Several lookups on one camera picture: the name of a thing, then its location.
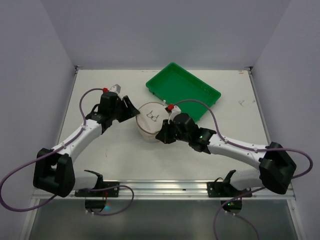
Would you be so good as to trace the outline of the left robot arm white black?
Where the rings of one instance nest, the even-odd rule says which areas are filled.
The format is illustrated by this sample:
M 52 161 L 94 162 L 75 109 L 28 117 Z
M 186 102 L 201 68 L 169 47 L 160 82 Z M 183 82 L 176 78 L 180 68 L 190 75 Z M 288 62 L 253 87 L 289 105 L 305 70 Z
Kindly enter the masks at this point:
M 98 192 L 103 189 L 103 176 L 92 170 L 75 172 L 78 156 L 100 137 L 113 123 L 122 123 L 139 114 L 128 96 L 103 92 L 100 102 L 90 113 L 83 115 L 83 123 L 68 138 L 51 149 L 42 148 L 37 154 L 33 186 L 59 197 L 71 191 Z

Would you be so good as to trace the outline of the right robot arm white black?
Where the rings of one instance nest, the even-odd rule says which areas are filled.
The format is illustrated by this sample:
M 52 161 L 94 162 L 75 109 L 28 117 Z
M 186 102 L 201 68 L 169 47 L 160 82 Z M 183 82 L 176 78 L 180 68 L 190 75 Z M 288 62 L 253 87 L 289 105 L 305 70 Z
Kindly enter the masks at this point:
M 215 130 L 198 127 L 186 113 L 165 119 L 156 139 L 164 144 L 183 141 L 197 152 L 225 156 L 251 166 L 244 171 L 231 170 L 224 179 L 238 191 L 265 187 L 283 195 L 297 168 L 289 154 L 276 142 L 264 146 L 236 140 L 231 144 L 229 139 L 221 139 Z

